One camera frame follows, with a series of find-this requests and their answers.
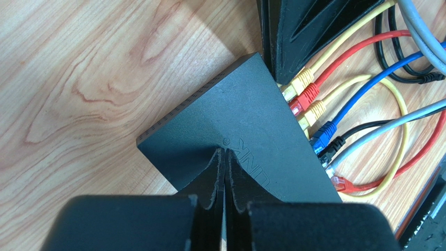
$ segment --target wooden surface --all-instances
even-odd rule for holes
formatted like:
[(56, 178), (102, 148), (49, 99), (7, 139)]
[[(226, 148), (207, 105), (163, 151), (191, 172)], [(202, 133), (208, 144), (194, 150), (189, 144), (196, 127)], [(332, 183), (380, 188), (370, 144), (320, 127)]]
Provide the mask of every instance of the wooden surface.
[[(417, 5), (443, 38), (443, 1)], [(5, 0), (0, 7), (0, 250), (38, 249), (57, 212), (77, 195), (175, 193), (137, 150), (136, 137), (236, 58), (261, 50), (255, 0)], [(366, 25), (343, 49), (371, 34)], [(415, 51), (410, 39), (402, 41), (406, 54)], [(379, 71), (373, 48), (364, 49), (329, 78), (322, 94), (351, 76)], [(444, 84), (398, 87), (414, 110), (442, 98)], [(374, 87), (339, 132), (397, 111), (390, 93)], [(437, 118), (410, 124), (406, 160)], [(355, 182), (384, 174), (399, 138), (395, 130), (367, 144), (339, 172)], [(393, 229), (444, 153), (437, 144), (371, 201)]]

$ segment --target red cable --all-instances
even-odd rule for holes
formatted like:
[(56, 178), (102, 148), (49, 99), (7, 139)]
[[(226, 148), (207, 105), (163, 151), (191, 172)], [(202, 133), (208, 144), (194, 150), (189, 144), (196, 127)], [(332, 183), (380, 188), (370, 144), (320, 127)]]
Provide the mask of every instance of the red cable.
[[(445, 124), (446, 124), (446, 110), (440, 114), (440, 117), (437, 122), (437, 126), (435, 127), (432, 135), (430, 136), (430, 138), (426, 142), (426, 144), (423, 146), (423, 148), (417, 153), (417, 155), (415, 155), (411, 160), (409, 160), (409, 162), (407, 162), (404, 166), (402, 166), (400, 169), (398, 169), (395, 176), (393, 177), (394, 179), (396, 177), (400, 176), (401, 174), (403, 174), (404, 172), (406, 172), (407, 170), (409, 170), (411, 167), (413, 167), (421, 158), (423, 158), (430, 151), (430, 149), (433, 147), (433, 145), (437, 141), (438, 137), (440, 136), (441, 130), (443, 129)], [(353, 185), (353, 187), (350, 187), (348, 189), (348, 191), (347, 190), (345, 191), (345, 193), (362, 192), (362, 191), (370, 190), (372, 188), (379, 186), (381, 184), (381, 182), (383, 182), (383, 180), (384, 180), (384, 177), (375, 181), (375, 182), (369, 183), (369, 184), (364, 184), (364, 185), (359, 185), (359, 186)]]
[(330, 66), (326, 68), (324, 72), (322, 72), (322, 74), (315, 81), (316, 86), (320, 87), (322, 83), (325, 82), (325, 80), (327, 80), (327, 78), (336, 70), (336, 68), (339, 67), (339, 65), (341, 65), (346, 59), (348, 59), (351, 55), (355, 54), (362, 48), (366, 47), (367, 45), (382, 41), (384, 39), (396, 37), (410, 37), (410, 32), (408, 30), (389, 31), (357, 43), (350, 49), (346, 50), (332, 64), (330, 64)]
[(331, 73), (333, 73), (336, 68), (339, 67), (339, 65), (341, 65), (351, 55), (355, 54), (367, 45), (382, 41), (384, 39), (397, 37), (410, 37), (410, 32), (408, 30), (395, 30), (381, 33), (379, 35), (368, 38), (346, 50), (342, 55), (339, 56), (339, 58), (337, 58), (332, 64), (330, 64), (330, 66), (325, 69), (324, 72), (322, 72), (322, 74), (316, 79), (314, 83), (310, 83), (307, 88), (305, 88), (304, 92), (302, 92), (299, 96), (295, 97), (289, 102), (289, 108), (291, 109), (291, 111), (293, 111), (294, 116), (297, 116), (302, 111), (308, 109), (311, 103), (313, 103), (313, 101), (316, 99), (316, 96), (319, 94), (319, 88), (322, 83), (327, 80)]

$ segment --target yellow cable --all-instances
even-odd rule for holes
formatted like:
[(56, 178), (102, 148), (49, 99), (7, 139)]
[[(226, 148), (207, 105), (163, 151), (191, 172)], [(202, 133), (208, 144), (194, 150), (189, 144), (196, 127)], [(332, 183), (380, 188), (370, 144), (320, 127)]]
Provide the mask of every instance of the yellow cable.
[[(354, 77), (354, 78), (342, 83), (337, 88), (335, 88), (329, 95), (327, 95), (323, 99), (323, 101), (326, 103), (329, 103), (336, 96), (338, 96), (342, 91), (347, 89), (349, 86), (351, 86), (357, 82), (360, 82), (360, 81), (367, 81), (371, 77), (372, 77), (372, 75), (369, 75), (369, 74)], [(402, 116), (406, 115), (407, 114), (406, 103), (404, 102), (404, 98), (401, 95), (401, 93), (399, 92), (399, 90), (396, 88), (396, 86), (394, 84), (392, 84), (392, 82), (390, 82), (386, 78), (382, 79), (380, 81), (380, 83), (385, 85), (392, 92), (392, 94), (395, 96), (395, 99), (399, 105), (401, 115)], [(395, 176), (396, 172), (398, 171), (398, 168), (400, 167), (400, 165), (403, 161), (404, 153), (406, 152), (408, 142), (409, 142), (409, 126), (407, 123), (405, 123), (405, 124), (403, 124), (403, 139), (401, 141), (401, 145), (399, 147), (398, 154), (397, 154), (395, 161), (393, 162), (393, 165), (391, 166), (389, 172), (387, 173), (386, 177), (384, 178), (383, 182), (377, 188), (375, 188), (375, 190), (373, 190), (372, 192), (367, 193), (365, 195), (356, 196), (356, 195), (348, 195), (348, 194), (340, 192), (339, 196), (341, 197), (341, 199), (348, 200), (348, 201), (354, 201), (354, 202), (366, 202), (369, 199), (377, 196), (384, 189), (386, 189), (390, 185), (393, 177)]]
[(295, 96), (300, 95), (304, 89), (314, 80), (314, 73), (328, 60), (329, 57), (349, 38), (359, 30), (362, 26), (375, 18), (383, 11), (394, 6), (396, 0), (388, 0), (380, 6), (373, 9), (367, 15), (362, 17), (358, 22), (348, 28), (342, 35), (340, 35), (316, 60), (316, 62), (309, 68), (301, 69), (301, 71), (291, 80), (287, 85), (281, 87), (283, 97), (287, 102), (292, 100)]

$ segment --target black cable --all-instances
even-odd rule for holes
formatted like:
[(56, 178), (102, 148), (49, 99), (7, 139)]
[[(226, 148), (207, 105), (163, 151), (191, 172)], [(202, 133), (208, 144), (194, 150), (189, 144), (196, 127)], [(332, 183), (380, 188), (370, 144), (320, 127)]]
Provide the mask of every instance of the black cable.
[[(381, 34), (383, 24), (383, 14), (379, 14), (375, 18), (375, 35)], [(375, 43), (376, 57), (378, 58), (378, 63), (383, 70), (387, 69), (389, 65), (387, 64), (386, 57), (384, 55), (383, 43), (378, 41)], [(395, 81), (405, 83), (405, 84), (425, 84), (433, 81), (444, 80), (445, 76), (440, 72), (431, 72), (423, 76), (415, 78), (403, 78), (395, 73), (389, 74), (389, 77)]]
[[(390, 31), (398, 30), (396, 27), (396, 18), (395, 18), (395, 5), (388, 9), (388, 22)], [(399, 38), (392, 38), (393, 48), (395, 50), (396, 57), (398, 60), (404, 59), (403, 50), (401, 49), (401, 44), (399, 43)], [(408, 64), (403, 66), (404, 70), (412, 76), (423, 76), (431, 72), (435, 67), (431, 64), (426, 69), (421, 71), (415, 71)]]
[[(440, 109), (437, 109), (433, 112), (430, 112), (424, 116), (421, 116), (419, 118), (413, 119), (411, 121), (415, 121), (415, 120), (419, 120), (419, 119), (423, 119), (429, 116), (432, 116), (434, 114), (437, 114), (439, 112), (442, 112), (446, 110), (446, 106), (442, 107)], [(343, 135), (336, 137), (333, 141), (330, 142), (330, 144), (327, 145), (326, 148), (324, 148), (322, 150), (322, 152), (320, 152), (317, 156), (321, 162), (321, 164), (325, 167), (325, 165), (328, 165), (331, 160), (333, 159), (333, 157), (336, 155), (336, 153), (345, 145), (345, 141), (350, 138), (352, 135), (354, 135), (355, 133), (358, 133), (362, 130), (368, 129), (368, 128), (372, 128), (372, 127), (379, 127), (382, 126), (384, 124), (387, 124), (389, 122), (391, 122), (393, 119), (388, 119), (388, 120), (379, 120), (379, 121), (373, 121), (373, 122), (368, 122), (368, 123), (364, 123), (364, 124), (360, 124), (350, 130), (348, 130), (347, 132), (345, 132)]]

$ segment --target red connector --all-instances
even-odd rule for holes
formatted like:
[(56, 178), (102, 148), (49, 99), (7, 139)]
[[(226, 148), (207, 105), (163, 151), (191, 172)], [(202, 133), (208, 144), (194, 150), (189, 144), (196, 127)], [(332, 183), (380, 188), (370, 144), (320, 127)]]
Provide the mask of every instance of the red connector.
[(306, 111), (308, 107), (313, 103), (319, 94), (320, 90), (314, 83), (311, 83), (305, 88), (305, 90), (291, 102), (289, 102), (289, 108), (293, 111), (294, 116), (299, 115), (302, 111)]
[(333, 183), (336, 191), (343, 193), (352, 193), (355, 192), (355, 188), (352, 182), (343, 177), (333, 176), (331, 178), (331, 182)]

